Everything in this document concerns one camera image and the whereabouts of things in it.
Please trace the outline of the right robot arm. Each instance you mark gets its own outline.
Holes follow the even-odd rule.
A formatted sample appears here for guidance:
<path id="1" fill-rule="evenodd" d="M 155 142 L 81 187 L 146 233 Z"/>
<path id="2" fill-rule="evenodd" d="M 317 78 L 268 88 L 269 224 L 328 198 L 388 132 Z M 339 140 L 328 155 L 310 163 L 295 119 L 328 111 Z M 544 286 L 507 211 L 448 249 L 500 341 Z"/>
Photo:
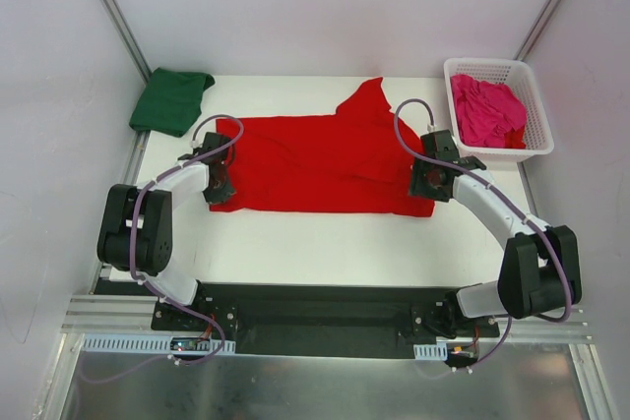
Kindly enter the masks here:
<path id="1" fill-rule="evenodd" d="M 462 157 L 447 131 L 422 136 L 409 192 L 434 202 L 456 201 L 493 235 L 503 250 L 496 280 L 449 292 L 425 327 L 447 338 L 463 336 L 494 316 L 536 317 L 562 323 L 583 296 L 578 239 L 566 225 L 529 216 L 495 184 L 476 157 Z"/>

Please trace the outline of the red t shirt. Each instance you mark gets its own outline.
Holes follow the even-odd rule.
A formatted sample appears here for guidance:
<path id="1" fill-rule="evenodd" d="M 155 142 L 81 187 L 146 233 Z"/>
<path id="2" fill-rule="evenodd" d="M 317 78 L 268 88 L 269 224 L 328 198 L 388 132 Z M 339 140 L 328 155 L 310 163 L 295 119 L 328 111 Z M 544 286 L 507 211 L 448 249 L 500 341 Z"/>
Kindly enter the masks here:
<path id="1" fill-rule="evenodd" d="M 402 147 L 422 143 L 382 83 L 363 82 L 331 115 L 218 120 L 218 133 L 243 135 L 228 168 L 236 193 L 212 209 L 432 216 L 433 201 L 409 193 L 413 158 Z"/>

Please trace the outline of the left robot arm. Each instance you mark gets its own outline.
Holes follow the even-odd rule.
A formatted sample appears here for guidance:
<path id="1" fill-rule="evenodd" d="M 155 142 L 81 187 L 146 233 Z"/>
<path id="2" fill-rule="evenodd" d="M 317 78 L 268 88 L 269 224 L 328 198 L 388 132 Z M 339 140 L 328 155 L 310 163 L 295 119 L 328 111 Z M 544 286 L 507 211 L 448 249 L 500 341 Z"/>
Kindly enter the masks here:
<path id="1" fill-rule="evenodd" d="M 137 186 L 116 184 L 107 194 L 96 245 L 98 259 L 137 276 L 161 297 L 176 302 L 174 319 L 187 330 L 208 319 L 201 282 L 173 261 L 173 214 L 188 199 L 203 197 L 210 207 L 236 193 L 228 175 L 234 140 L 216 132 L 178 158 L 177 169 L 142 194 Z"/>

